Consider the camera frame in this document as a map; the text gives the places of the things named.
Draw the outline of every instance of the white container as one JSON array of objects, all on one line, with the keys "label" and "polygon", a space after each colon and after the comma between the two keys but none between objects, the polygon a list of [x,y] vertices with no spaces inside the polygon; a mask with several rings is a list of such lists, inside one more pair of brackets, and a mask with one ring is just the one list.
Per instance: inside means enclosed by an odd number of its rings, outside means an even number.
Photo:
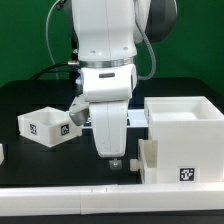
[{"label": "white container", "polygon": [[0,144],[0,165],[4,161],[4,151],[3,151],[3,146]]},{"label": "white container", "polygon": [[223,180],[224,116],[210,101],[205,97],[146,98],[145,115],[149,140],[157,142],[153,182]]},{"label": "white container", "polygon": [[18,116],[18,122],[20,135],[47,147],[82,135],[68,112],[50,107]]}]

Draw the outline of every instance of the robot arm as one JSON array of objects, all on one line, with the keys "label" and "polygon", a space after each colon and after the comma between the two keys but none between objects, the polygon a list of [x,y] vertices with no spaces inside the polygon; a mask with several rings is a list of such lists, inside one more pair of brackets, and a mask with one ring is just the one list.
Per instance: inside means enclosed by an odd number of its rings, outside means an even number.
[{"label": "robot arm", "polygon": [[[101,157],[121,157],[126,147],[128,102],[137,84],[135,43],[142,42],[135,16],[145,29],[151,0],[68,2],[79,44],[82,102],[89,106],[97,151]],[[75,104],[70,111],[72,116],[79,113]]]}]

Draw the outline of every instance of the green backdrop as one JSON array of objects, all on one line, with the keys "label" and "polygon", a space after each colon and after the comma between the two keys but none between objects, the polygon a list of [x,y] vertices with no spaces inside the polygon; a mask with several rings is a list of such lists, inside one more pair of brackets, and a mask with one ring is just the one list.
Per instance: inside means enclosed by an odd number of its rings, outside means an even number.
[{"label": "green backdrop", "polygon": [[[45,21],[55,0],[7,0],[0,7],[0,86],[28,79],[51,65],[45,44]],[[172,33],[153,44],[155,77],[195,77],[224,94],[224,0],[177,0],[178,19]],[[70,58],[63,10],[55,11],[50,42],[57,62]],[[142,53],[139,73],[149,66]]]}]

